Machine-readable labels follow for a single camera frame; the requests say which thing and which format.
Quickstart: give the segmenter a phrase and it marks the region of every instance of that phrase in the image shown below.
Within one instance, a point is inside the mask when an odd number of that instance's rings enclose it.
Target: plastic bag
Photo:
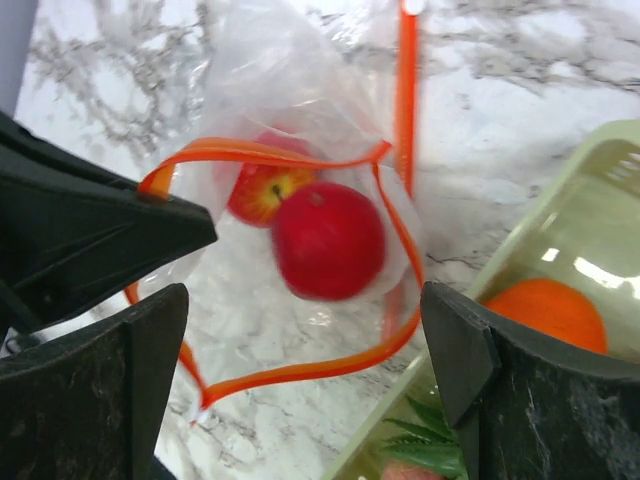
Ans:
[[[372,83],[286,1],[233,2],[222,23],[200,137],[140,183],[206,206],[219,240],[127,290],[135,302],[167,283],[189,288],[180,360],[205,410],[247,388],[386,360],[419,323],[424,282],[410,199],[415,22],[399,58],[395,149]],[[322,213],[309,214],[318,199]],[[353,268],[329,270],[336,259]]]

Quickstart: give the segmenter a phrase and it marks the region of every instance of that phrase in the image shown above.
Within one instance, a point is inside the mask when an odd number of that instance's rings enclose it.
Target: plastic tray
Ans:
[[[589,135],[466,294],[482,301],[533,276],[586,294],[605,321],[610,355],[640,363],[640,120]],[[381,465],[367,447],[385,436],[381,420],[410,420],[405,394],[434,388],[433,378],[424,349],[323,480],[379,480]]]

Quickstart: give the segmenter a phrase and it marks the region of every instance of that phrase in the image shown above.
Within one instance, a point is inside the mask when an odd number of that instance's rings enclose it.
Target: orange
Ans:
[[[487,301],[485,307],[576,347],[607,353],[607,334],[594,305],[578,290],[555,280],[524,280]]]

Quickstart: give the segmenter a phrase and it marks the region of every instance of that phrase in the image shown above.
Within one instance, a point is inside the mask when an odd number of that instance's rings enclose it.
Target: red and yellow apple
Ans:
[[[309,155],[307,143],[275,132],[266,132],[257,143]],[[313,170],[245,163],[229,197],[227,208],[238,220],[268,227],[282,202],[299,188],[316,180]]]
[[[386,257],[384,225],[373,202],[330,182],[289,197],[275,215],[271,241],[289,290],[307,300],[355,297],[382,271]]]

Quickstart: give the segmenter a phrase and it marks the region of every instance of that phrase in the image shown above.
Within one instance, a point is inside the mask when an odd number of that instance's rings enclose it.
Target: marble surface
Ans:
[[[427,3],[417,207],[428,230],[429,277],[463,289],[585,134],[640,112],[640,6]],[[356,4],[362,0],[297,6],[330,31]],[[181,128],[168,69],[181,52],[215,48],[220,5],[41,0],[17,120],[140,178],[145,158]],[[392,36],[359,42],[349,52],[362,68],[392,71]],[[290,335],[280,340],[302,340]],[[157,453],[179,480],[317,480],[422,343],[418,336],[360,374],[238,394],[194,428],[192,392],[178,369]],[[258,355],[273,346],[251,348]]]

